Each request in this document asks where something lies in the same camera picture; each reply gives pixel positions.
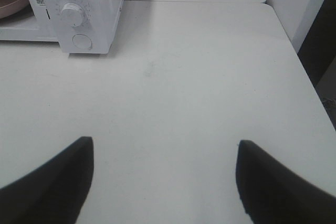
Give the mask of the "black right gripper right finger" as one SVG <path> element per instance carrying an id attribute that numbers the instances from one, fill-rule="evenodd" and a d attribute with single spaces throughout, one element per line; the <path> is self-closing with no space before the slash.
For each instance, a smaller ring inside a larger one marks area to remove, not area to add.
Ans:
<path id="1" fill-rule="evenodd" d="M 250 140 L 241 140 L 236 185 L 253 223 L 335 223 L 335 197 L 301 178 Z"/>

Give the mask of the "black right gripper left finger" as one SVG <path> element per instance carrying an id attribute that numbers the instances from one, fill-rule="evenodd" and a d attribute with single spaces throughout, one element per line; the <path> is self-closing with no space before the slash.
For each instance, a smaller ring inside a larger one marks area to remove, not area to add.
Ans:
<path id="1" fill-rule="evenodd" d="M 76 223 L 93 171 L 93 139 L 83 136 L 1 188 L 1 223 Z"/>

